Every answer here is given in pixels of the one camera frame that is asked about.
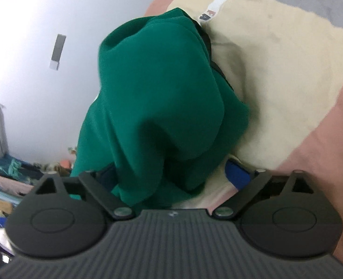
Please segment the hanging clothes on rack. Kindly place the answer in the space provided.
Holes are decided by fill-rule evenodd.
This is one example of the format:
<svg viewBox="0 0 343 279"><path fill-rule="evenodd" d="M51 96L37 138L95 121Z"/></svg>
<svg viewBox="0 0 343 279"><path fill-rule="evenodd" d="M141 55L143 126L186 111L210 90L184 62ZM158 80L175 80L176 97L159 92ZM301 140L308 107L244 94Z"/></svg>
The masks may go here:
<svg viewBox="0 0 343 279"><path fill-rule="evenodd" d="M8 154L0 158L0 249L13 256L10 242L6 235L7 217L19 205L21 200L32 190L45 174L69 176L70 167L64 168L59 163L30 164Z"/></svg>

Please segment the grey wall switch panel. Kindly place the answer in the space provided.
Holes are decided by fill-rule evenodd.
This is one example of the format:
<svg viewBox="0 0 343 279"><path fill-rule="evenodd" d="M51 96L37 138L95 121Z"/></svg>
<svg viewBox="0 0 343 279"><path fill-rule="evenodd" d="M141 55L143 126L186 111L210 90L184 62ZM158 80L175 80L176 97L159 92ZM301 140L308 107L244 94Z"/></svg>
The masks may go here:
<svg viewBox="0 0 343 279"><path fill-rule="evenodd" d="M66 36L58 34L55 40L54 49L52 52L51 60L54 62L59 62L61 59L62 50L65 44Z"/></svg>

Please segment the patchwork bed cover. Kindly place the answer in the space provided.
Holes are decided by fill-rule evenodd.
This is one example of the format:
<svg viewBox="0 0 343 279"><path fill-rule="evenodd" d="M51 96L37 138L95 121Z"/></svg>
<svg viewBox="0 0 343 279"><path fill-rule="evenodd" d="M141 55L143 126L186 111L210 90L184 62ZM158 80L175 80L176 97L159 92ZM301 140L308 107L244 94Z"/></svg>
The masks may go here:
<svg viewBox="0 0 343 279"><path fill-rule="evenodd" d="M308 172L343 219L343 0L154 0L200 22L214 61L250 107L241 162ZM335 256L343 262L343 234Z"/></svg>

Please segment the green hooded sweatshirt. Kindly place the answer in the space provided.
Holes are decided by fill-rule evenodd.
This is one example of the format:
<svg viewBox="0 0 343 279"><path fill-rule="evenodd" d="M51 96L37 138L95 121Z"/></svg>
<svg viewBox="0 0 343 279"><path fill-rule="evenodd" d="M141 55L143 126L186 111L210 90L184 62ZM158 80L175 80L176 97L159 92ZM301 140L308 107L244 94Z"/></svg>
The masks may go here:
<svg viewBox="0 0 343 279"><path fill-rule="evenodd" d="M184 10L115 29L98 54L100 91L81 126L72 175L114 166L112 193L168 208L198 195L249 124L249 108Z"/></svg>

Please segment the white wall switch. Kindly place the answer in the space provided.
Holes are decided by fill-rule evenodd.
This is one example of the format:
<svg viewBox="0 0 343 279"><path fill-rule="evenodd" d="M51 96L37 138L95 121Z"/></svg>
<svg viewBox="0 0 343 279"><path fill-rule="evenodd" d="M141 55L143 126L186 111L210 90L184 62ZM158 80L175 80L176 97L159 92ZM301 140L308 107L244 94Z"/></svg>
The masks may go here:
<svg viewBox="0 0 343 279"><path fill-rule="evenodd" d="M54 70L54 71L58 71L59 70L59 61L51 60L50 64L49 64L49 68Z"/></svg>

